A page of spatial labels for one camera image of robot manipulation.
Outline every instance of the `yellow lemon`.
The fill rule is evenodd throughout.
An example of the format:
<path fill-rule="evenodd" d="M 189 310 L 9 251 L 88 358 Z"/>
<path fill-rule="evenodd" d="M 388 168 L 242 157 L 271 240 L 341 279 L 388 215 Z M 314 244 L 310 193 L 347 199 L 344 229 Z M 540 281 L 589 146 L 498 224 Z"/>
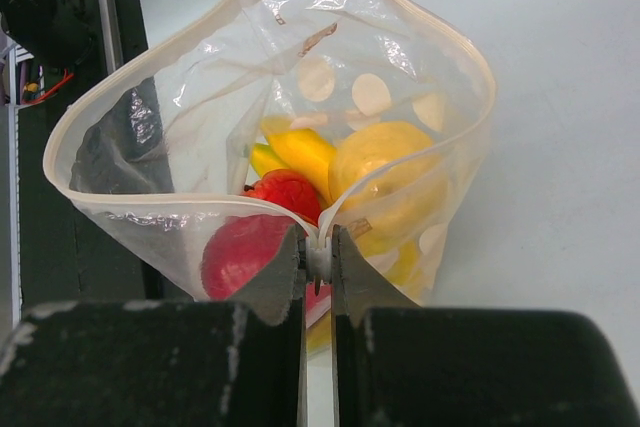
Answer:
<path fill-rule="evenodd" d="M 433 144 L 426 133 L 403 121 L 380 122 L 354 132 L 340 144 L 329 166 L 332 198 L 336 200 L 374 170 Z M 407 160 L 369 180 L 345 200 L 341 211 L 361 214 L 359 227 L 352 232 L 361 251 L 375 255 L 397 246 L 444 204 L 446 175 L 425 176 L 440 162 L 437 154 Z"/>

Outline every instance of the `white surface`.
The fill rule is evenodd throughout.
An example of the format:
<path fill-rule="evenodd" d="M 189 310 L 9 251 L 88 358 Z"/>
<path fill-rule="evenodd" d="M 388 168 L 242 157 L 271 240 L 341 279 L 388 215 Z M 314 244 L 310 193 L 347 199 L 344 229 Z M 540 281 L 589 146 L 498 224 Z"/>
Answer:
<path fill-rule="evenodd" d="M 152 44 L 217 2 L 141 1 Z M 500 85 L 436 304 L 582 312 L 639 399 L 640 0 L 414 1 L 473 39 Z M 310 425 L 329 425 L 326 358 L 309 378 Z"/>

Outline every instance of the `plastic bag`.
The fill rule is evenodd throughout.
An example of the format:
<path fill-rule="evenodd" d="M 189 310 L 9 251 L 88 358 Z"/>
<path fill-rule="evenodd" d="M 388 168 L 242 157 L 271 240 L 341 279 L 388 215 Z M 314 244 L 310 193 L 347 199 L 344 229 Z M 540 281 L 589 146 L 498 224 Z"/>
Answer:
<path fill-rule="evenodd" d="M 408 0 L 222 0 L 71 106 L 44 170 L 196 300 L 209 298 L 201 265 L 218 229 L 270 215 L 299 222 L 313 245 L 332 225 L 348 226 L 369 262 L 424 303 L 449 221 L 487 151 L 495 89 L 469 40 Z M 258 179 L 249 158 L 265 142 L 265 118 L 313 129 L 338 152 L 353 143 L 342 149 L 344 172 L 357 172 L 391 126 L 432 145 L 369 166 L 331 199 L 316 229 L 241 195 Z M 365 134 L 356 141 L 356 132 Z M 348 183 L 344 172 L 335 183 Z M 277 230 L 260 241 L 277 242 Z M 317 304 L 308 324 L 329 308 Z"/>

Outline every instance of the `red wire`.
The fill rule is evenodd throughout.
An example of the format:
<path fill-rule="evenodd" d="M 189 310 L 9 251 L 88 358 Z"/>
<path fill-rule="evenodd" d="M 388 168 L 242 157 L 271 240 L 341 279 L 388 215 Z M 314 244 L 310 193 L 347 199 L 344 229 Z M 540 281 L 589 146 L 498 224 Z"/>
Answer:
<path fill-rule="evenodd" d="M 64 77 L 62 77 L 62 80 L 60 82 L 58 82 L 56 85 L 54 85 L 53 87 L 51 87 L 48 91 L 46 91 L 44 94 L 42 94 L 40 97 L 38 97 L 35 100 L 29 101 L 29 102 L 25 102 L 24 105 L 34 105 L 34 104 L 39 104 L 40 102 L 43 102 L 45 100 L 47 100 L 49 97 L 51 97 L 53 94 L 56 93 L 56 91 L 62 87 L 64 84 L 66 84 L 67 82 L 69 82 L 71 79 L 73 79 L 73 76 L 75 74 L 69 74 L 67 72 L 67 69 L 64 69 Z"/>

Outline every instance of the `banana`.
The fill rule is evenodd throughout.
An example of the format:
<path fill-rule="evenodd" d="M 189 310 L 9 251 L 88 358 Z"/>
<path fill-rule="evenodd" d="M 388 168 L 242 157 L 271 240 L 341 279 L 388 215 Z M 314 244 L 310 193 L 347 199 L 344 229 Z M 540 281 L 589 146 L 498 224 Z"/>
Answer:
<path fill-rule="evenodd" d="M 290 130 L 291 119 L 270 116 L 262 119 L 261 128 L 269 146 L 289 168 L 304 175 L 323 197 L 332 203 L 329 191 L 329 164 L 336 148 L 312 129 Z"/>
<path fill-rule="evenodd" d="M 276 155 L 271 147 L 265 144 L 255 144 L 253 146 L 249 162 L 251 162 L 251 167 L 260 178 L 272 170 L 290 168 Z"/>

